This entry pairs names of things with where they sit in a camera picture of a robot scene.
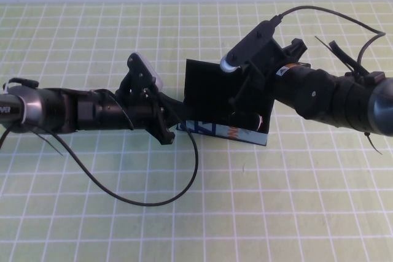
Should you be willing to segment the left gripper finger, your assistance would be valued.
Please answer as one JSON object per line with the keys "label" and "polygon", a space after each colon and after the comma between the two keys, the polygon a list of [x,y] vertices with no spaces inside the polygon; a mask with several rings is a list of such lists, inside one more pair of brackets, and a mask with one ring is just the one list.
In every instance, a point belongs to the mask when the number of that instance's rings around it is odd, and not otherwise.
{"label": "left gripper finger", "polygon": [[187,107],[167,107],[168,111],[168,123],[180,123],[188,120],[188,108]]}
{"label": "left gripper finger", "polygon": [[186,105],[182,101],[178,101],[176,99],[173,99],[166,94],[162,94],[162,100],[166,102],[170,107],[172,108],[181,108],[181,107],[186,107]]}

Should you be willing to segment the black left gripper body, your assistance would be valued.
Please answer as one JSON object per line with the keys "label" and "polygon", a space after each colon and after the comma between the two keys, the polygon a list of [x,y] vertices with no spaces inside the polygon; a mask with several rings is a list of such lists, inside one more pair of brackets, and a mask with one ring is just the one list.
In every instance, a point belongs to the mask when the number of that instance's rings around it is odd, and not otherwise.
{"label": "black left gripper body", "polygon": [[134,129],[144,129],[162,145],[169,145],[173,143],[175,135],[166,125],[165,112],[158,93],[143,89],[131,105],[131,122]]}

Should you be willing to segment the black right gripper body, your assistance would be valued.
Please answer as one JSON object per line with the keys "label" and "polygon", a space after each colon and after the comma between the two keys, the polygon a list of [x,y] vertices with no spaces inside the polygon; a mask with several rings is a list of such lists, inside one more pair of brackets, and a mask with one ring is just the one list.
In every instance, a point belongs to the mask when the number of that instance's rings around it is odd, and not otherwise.
{"label": "black right gripper body", "polygon": [[295,63],[306,52],[307,46],[295,38],[282,48],[272,37],[245,37],[228,52],[228,65],[240,68],[244,82],[230,104],[247,106],[253,96],[264,96],[271,76],[281,66]]}

